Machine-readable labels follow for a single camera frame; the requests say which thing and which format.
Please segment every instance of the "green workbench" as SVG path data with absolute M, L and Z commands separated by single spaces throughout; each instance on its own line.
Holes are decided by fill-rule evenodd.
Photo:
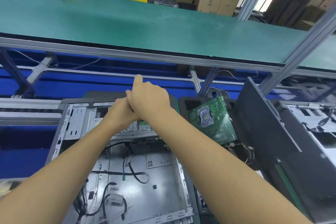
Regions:
M 307 33 L 129 0 L 0 0 L 0 32 L 283 63 Z M 333 39 L 302 64 L 334 69 Z

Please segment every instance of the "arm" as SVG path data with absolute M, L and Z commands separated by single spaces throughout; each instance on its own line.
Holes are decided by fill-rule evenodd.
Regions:
M 220 223 L 310 223 L 250 167 L 172 109 L 166 90 L 138 75 L 126 93 L 132 109 L 176 154 Z
M 117 99 L 98 126 L 0 201 L 0 223 L 61 223 L 108 141 L 136 120 Z

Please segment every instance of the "forearm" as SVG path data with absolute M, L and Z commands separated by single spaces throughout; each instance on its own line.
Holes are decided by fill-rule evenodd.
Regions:
M 245 163 L 173 109 L 148 122 L 176 154 L 220 223 L 310 223 Z
M 98 125 L 27 178 L 0 201 L 0 223 L 61 223 L 102 150 L 117 132 L 107 124 Z

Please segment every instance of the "hand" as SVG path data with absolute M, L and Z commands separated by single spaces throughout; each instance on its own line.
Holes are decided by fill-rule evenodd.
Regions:
M 146 122 L 160 110 L 171 108 L 167 91 L 150 82 L 142 82 L 139 74 L 134 78 L 132 91 L 126 90 L 126 94 L 132 109 Z
M 140 120 L 140 117 L 133 112 L 127 98 L 118 98 L 100 124 L 111 128 L 114 133 L 119 133 L 136 120 Z

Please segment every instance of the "workbench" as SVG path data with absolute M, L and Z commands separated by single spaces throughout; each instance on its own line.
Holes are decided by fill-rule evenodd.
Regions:
M 277 72 L 305 31 L 129 0 L 0 0 L 0 46 Z M 331 35 L 293 74 L 334 77 Z

